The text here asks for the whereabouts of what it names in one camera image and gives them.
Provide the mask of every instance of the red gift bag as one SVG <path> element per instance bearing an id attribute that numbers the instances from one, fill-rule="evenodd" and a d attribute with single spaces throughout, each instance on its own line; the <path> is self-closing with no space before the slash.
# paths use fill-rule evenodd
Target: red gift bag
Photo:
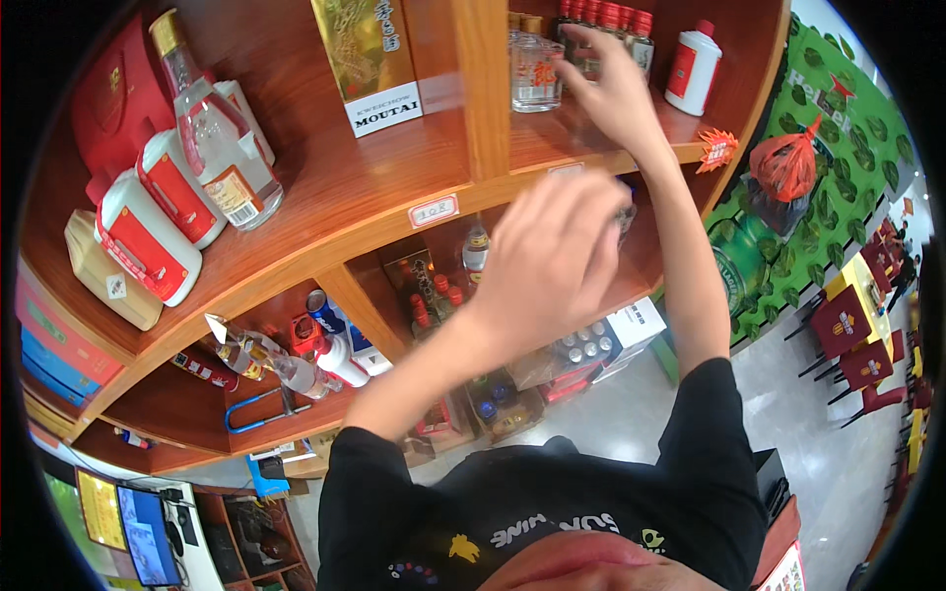
<path id="1" fill-rule="evenodd" d="M 138 13 L 85 71 L 72 94 L 72 131 L 89 172 L 133 167 L 138 153 L 132 132 L 145 117 L 158 131 L 176 126 L 159 70 Z"/>

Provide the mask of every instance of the barcode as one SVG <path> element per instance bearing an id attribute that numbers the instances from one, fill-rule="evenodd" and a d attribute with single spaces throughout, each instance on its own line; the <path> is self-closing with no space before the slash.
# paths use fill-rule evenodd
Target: barcode
<path id="1" fill-rule="evenodd" d="M 234 225 L 238 226 L 245 221 L 253 219 L 258 213 L 259 212 L 256 211 L 256 208 L 253 207 L 253 202 L 247 201 L 246 205 L 240 207 L 236 211 L 230 212 L 227 214 L 227 217 Z"/>

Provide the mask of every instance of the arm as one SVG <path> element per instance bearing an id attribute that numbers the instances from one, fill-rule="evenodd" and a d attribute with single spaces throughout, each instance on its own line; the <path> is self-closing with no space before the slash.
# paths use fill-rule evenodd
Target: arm
<path id="1" fill-rule="evenodd" d="M 563 61 L 558 71 L 592 121 L 631 154 L 650 189 L 682 379 L 707 359 L 729 357 L 728 303 L 703 221 L 657 121 L 647 82 L 624 47 L 583 26 L 563 30 L 591 45 L 586 52 L 601 60 L 602 78 L 592 86 Z"/>
<path id="2" fill-rule="evenodd" d="M 600 309 L 618 266 L 614 215 L 630 201 L 601 171 L 548 176 L 493 232 L 476 295 L 433 337 L 374 379 L 343 426 L 395 441 L 466 380 L 549 343 Z"/>

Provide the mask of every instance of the orange plastic bag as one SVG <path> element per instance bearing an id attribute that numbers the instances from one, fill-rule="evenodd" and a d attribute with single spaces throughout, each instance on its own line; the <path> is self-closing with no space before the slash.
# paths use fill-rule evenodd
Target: orange plastic bag
<path id="1" fill-rule="evenodd" d="M 815 148 L 812 140 L 821 125 L 821 114 L 804 133 L 770 137 L 749 154 L 749 171 L 769 197 L 789 202 L 815 186 Z"/>

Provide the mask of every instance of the beer bottle poster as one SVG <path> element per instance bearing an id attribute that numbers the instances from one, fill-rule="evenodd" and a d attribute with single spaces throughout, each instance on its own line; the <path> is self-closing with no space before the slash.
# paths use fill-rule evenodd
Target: beer bottle poster
<path id="1" fill-rule="evenodd" d="M 798 307 L 811 283 L 822 286 L 830 265 L 843 266 L 849 241 L 864 244 L 864 222 L 881 195 L 893 197 L 913 179 L 901 178 L 916 157 L 900 110 L 826 37 L 793 14 L 788 68 L 762 135 L 803 132 L 821 113 L 812 191 L 788 203 L 771 199 L 746 166 L 706 220 L 733 344 L 757 338 L 785 306 Z"/>

